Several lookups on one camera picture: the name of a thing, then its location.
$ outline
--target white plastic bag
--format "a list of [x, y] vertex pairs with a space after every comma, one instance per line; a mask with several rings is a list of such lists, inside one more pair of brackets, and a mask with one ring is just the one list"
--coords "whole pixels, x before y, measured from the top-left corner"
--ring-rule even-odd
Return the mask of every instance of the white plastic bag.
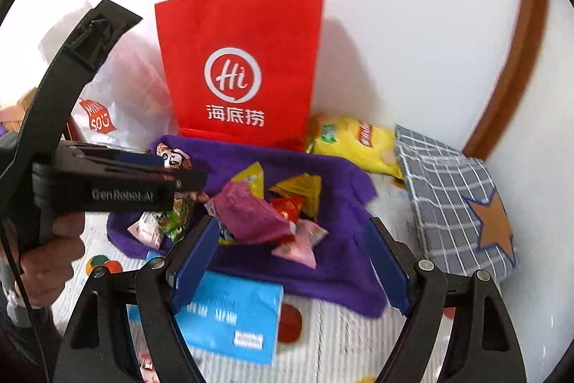
[[[42, 39], [39, 49], [47, 63], [90, 8], [85, 4], [68, 14]], [[168, 87], [153, 54], [133, 32], [120, 38], [72, 111], [85, 142], [147, 150], [160, 136], [177, 133]]]

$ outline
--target yellow chip bag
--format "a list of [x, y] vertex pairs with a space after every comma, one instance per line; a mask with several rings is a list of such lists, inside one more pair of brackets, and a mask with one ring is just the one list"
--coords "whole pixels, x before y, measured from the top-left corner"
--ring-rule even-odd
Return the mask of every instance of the yellow chip bag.
[[309, 129], [308, 153], [338, 156], [364, 171], [403, 178], [394, 155], [394, 130], [328, 114], [315, 116]]
[[302, 174], [277, 183], [269, 189], [282, 197], [300, 195], [305, 198], [301, 211], [317, 221], [319, 214], [319, 197], [321, 196], [321, 177]]
[[251, 193], [255, 197], [263, 198], [265, 185], [263, 185], [263, 168], [259, 161], [253, 163], [245, 171], [241, 171], [231, 179], [231, 182], [243, 181], [248, 183]]

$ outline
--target white bedsheet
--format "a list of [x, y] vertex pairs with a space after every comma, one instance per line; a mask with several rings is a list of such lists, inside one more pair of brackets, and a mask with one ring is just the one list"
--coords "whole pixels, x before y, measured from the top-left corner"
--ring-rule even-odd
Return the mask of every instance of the white bedsheet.
[[[387, 176], [372, 175], [378, 197], [367, 209], [378, 216], [395, 239], [420, 256], [418, 238], [406, 192]], [[75, 275], [53, 306], [58, 329], [64, 332], [76, 300], [85, 284], [85, 264], [94, 255], [118, 260], [125, 271], [140, 268], [143, 260], [126, 257], [105, 235], [105, 214], [88, 214], [82, 235], [86, 252], [74, 264]], [[303, 332], [293, 345], [278, 345], [273, 366], [235, 361], [199, 349], [191, 349], [207, 383], [357, 383], [376, 377], [397, 341], [405, 319], [387, 307], [377, 319], [366, 319], [345, 307], [286, 294], [285, 302], [303, 316]], [[441, 330], [423, 381], [435, 382], [444, 359], [451, 321], [443, 318]]]

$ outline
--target finger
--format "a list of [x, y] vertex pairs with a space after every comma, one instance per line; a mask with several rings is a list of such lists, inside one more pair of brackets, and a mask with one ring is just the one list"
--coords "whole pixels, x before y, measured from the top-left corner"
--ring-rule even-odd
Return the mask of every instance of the finger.
[[84, 232], [85, 213], [70, 213], [59, 216], [54, 222], [53, 232], [59, 237], [79, 237]]
[[66, 281], [74, 277], [72, 265], [61, 268], [54, 268], [48, 271], [39, 271], [34, 274], [22, 274], [20, 277], [22, 284], [29, 296], [37, 297], [52, 289], [56, 289], [65, 284]]
[[25, 274], [51, 270], [64, 266], [84, 256], [85, 247], [81, 239], [58, 238], [46, 245], [22, 255], [20, 265]]
[[28, 299], [30, 299], [30, 304], [33, 307], [42, 307], [42, 308], [49, 307], [58, 299], [58, 297], [62, 294], [63, 291], [64, 291], [64, 285], [62, 284], [58, 288], [48, 290], [36, 296], [28, 295]]

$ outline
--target hi logo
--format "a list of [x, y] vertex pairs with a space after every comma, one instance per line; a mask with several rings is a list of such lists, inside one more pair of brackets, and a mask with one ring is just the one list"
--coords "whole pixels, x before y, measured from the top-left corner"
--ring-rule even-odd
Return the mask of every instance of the hi logo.
[[116, 130], [111, 122], [110, 112], [107, 108], [94, 100], [83, 100], [80, 98], [80, 106], [88, 113], [90, 129], [100, 134], [109, 134]]
[[255, 58], [236, 47], [224, 47], [210, 55], [205, 67], [211, 92], [228, 103], [246, 103], [261, 88], [261, 69]]

